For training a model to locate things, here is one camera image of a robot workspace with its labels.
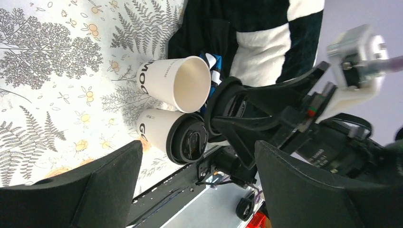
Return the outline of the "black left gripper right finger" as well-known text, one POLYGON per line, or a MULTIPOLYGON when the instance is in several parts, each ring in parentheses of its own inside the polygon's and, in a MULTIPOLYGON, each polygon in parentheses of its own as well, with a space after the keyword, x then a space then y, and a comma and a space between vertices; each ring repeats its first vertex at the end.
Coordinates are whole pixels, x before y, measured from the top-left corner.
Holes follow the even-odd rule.
POLYGON ((255 157, 274 228, 400 228, 401 158, 387 156, 370 178, 350 179, 312 166, 265 141, 255 157))

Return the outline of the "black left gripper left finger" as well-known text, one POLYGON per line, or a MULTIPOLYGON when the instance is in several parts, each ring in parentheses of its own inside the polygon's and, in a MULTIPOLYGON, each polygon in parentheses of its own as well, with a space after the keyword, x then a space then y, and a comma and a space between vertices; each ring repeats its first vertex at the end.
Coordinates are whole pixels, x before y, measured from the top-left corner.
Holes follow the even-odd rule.
POLYGON ((142 143, 133 141, 32 185, 1 188, 1 227, 126 227, 142 155, 142 143))

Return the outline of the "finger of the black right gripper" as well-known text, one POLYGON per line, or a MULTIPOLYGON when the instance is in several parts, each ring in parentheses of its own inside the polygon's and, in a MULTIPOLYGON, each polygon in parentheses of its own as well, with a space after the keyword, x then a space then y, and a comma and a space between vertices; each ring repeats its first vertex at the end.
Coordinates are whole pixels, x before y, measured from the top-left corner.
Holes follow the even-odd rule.
POLYGON ((259 118, 214 117, 212 126, 230 143, 242 165, 250 170, 255 164, 255 142, 266 141, 281 148, 297 131, 302 113, 292 107, 273 116, 259 118))

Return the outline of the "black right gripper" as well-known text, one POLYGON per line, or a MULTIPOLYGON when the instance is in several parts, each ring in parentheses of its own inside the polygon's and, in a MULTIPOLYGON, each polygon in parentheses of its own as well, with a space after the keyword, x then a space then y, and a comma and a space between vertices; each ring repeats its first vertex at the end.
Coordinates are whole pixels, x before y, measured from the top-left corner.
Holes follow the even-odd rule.
POLYGON ((258 109, 285 109, 302 113, 297 131, 281 148, 277 157, 291 167, 300 156, 317 169, 340 176, 402 176, 403 138, 380 146, 370 136, 372 126, 365 119, 342 113, 337 108, 356 98, 356 91, 326 85, 320 93, 308 93, 330 68, 322 61, 305 74, 275 85, 242 87, 233 97, 258 109))

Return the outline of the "white paper cup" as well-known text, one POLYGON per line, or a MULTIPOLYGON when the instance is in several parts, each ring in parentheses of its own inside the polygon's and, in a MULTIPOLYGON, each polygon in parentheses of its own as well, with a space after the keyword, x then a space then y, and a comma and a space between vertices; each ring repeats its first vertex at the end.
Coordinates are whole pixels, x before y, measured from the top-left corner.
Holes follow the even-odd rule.
POLYGON ((141 137, 157 149, 167 153, 168 133, 175 121, 184 113, 162 109, 147 109, 137 120, 137 130, 141 137))
POLYGON ((210 69, 198 56, 143 63, 136 81, 142 92, 183 113, 198 111, 211 88, 210 69))

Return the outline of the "black cup lid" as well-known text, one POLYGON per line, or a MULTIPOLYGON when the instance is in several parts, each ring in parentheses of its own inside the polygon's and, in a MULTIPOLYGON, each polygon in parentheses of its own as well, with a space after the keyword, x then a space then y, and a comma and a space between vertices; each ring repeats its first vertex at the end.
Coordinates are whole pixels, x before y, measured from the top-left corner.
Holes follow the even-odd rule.
POLYGON ((236 77, 228 77, 221 82, 208 99, 203 114, 204 124, 208 131, 208 142, 225 141, 223 135, 212 125, 215 117, 241 117, 245 109, 245 91, 242 82, 236 77))
POLYGON ((197 162, 205 152, 207 140, 207 129, 200 115, 180 114, 168 132, 166 154, 178 165, 197 162))

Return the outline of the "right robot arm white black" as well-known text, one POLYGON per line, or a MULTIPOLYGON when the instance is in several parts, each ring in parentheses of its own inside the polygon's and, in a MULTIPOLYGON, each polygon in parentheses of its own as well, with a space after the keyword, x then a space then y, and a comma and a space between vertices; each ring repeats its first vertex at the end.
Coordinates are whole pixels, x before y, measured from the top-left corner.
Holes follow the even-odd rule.
POLYGON ((266 141, 285 154, 344 177, 387 183, 400 179, 403 150, 374 142, 366 120, 339 113, 325 117, 338 89, 310 89, 329 68, 321 62, 305 74, 275 85, 250 87, 230 77, 216 90, 206 113, 213 134, 225 138, 246 168, 252 168, 255 142, 266 141))

